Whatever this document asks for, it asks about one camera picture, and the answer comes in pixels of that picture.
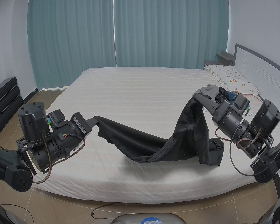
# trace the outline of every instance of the bed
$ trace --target bed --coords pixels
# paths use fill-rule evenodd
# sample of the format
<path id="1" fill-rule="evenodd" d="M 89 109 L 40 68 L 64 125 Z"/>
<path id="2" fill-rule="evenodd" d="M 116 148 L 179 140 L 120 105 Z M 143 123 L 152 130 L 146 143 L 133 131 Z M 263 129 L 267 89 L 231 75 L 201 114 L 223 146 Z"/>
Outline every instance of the bed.
<path id="1" fill-rule="evenodd" d="M 240 69 L 242 74 L 246 73 L 245 78 L 257 86 L 261 96 L 263 93 L 264 98 L 270 98 L 280 108 L 279 99 L 271 97 L 264 85 L 258 86 L 261 83 L 269 85 L 269 76 L 274 77 L 274 84 L 279 86 L 276 79 L 280 75 L 280 68 L 265 61 L 263 67 L 252 69 L 253 63 L 261 66 L 258 60 L 263 58 L 254 54 L 256 58 L 251 59 L 252 51 L 248 50 L 237 45 L 235 67 Z M 99 115 L 168 139 L 192 94 L 207 84 L 220 86 L 207 70 L 156 67 L 91 68 L 84 71 L 53 102 L 47 113 L 61 109 L 68 120 L 77 111 L 85 119 Z M 250 100 L 252 113 L 247 120 L 251 121 L 262 103 L 258 97 L 246 97 Z M 204 115 L 209 128 L 209 138 L 215 137 L 216 126 L 211 115 L 207 111 L 204 111 Z M 113 144 L 98 137 L 97 133 L 98 127 L 95 126 L 86 138 L 83 150 L 56 165 L 49 180 L 36 187 L 77 199 L 170 203 L 212 197 L 255 182 L 254 177 L 242 176 L 235 171 L 229 158 L 228 142 L 225 142 L 220 166 L 199 164 L 197 157 L 185 161 L 142 164 L 128 159 Z M 275 139 L 280 139 L 280 127 L 277 127 L 272 135 Z M 235 145 L 232 148 L 232 157 L 240 171 L 253 173 L 250 168 L 252 160 Z M 43 175 L 37 173 L 34 179 L 42 179 Z"/>

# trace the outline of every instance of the blue sticker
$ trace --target blue sticker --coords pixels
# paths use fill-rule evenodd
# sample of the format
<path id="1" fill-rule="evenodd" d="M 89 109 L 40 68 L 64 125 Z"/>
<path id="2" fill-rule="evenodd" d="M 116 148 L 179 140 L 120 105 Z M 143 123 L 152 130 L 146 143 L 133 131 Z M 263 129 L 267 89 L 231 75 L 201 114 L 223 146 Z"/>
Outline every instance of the blue sticker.
<path id="1" fill-rule="evenodd" d="M 161 221 L 157 218 L 146 218 L 144 219 L 141 224 L 162 224 Z"/>

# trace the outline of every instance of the pillowcase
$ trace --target pillowcase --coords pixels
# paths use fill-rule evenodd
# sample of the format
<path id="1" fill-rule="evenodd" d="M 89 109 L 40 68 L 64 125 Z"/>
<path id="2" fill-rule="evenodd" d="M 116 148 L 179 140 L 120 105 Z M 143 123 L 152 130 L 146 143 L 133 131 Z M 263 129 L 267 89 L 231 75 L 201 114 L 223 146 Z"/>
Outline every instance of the pillowcase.
<path id="1" fill-rule="evenodd" d="M 208 65 L 205 67 L 227 90 L 242 94 L 258 95 L 257 88 L 245 79 L 234 66 Z"/>

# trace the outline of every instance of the white wall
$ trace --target white wall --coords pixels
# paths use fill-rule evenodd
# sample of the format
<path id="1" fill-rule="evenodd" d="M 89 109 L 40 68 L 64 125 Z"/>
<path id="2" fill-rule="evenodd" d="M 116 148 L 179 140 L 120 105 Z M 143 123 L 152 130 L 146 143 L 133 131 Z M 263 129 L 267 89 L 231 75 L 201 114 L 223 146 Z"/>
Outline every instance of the white wall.
<path id="1" fill-rule="evenodd" d="M 280 65 L 280 0 L 229 0 L 229 9 L 227 52 L 238 43 Z"/>
<path id="2" fill-rule="evenodd" d="M 28 0 L 0 0 L 0 83 L 16 76 L 22 98 L 36 83 L 28 51 Z"/>

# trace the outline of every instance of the teal curtain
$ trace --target teal curtain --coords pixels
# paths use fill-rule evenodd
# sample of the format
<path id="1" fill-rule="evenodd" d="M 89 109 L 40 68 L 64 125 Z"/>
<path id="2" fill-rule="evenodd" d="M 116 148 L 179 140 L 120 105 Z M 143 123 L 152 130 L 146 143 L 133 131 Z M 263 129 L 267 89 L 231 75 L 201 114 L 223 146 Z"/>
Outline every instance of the teal curtain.
<path id="1" fill-rule="evenodd" d="M 117 66 L 203 69 L 227 48 L 228 0 L 115 0 Z"/>
<path id="2" fill-rule="evenodd" d="M 116 66 L 112 0 L 29 0 L 27 33 L 38 89 Z"/>

